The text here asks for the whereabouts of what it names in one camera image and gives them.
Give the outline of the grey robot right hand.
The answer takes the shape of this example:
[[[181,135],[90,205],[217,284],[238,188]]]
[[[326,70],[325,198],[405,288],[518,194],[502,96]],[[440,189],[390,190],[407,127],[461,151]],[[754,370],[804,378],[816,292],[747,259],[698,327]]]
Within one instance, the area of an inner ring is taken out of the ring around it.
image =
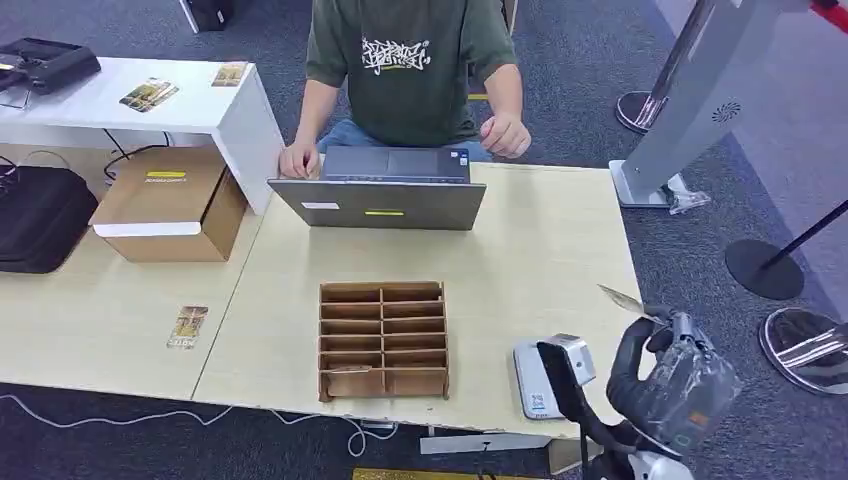
[[[688,313],[647,305],[620,340],[606,394],[640,435],[682,457],[717,428],[742,389]]]

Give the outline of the person's right hand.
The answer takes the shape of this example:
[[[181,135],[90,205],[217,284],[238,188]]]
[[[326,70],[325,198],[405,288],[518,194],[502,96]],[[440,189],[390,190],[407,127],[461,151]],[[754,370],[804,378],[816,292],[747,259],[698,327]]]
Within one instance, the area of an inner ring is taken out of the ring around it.
[[[291,179],[315,180],[320,177],[321,155],[314,142],[296,140],[284,146],[278,157],[279,175]]]

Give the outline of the person's left hand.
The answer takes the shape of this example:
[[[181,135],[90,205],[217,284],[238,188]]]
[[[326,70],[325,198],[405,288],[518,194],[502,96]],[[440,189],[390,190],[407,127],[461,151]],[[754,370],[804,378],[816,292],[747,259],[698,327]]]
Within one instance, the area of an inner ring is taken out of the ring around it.
[[[532,137],[521,116],[497,113],[480,128],[482,147],[489,153],[515,159],[522,156],[532,144]]]

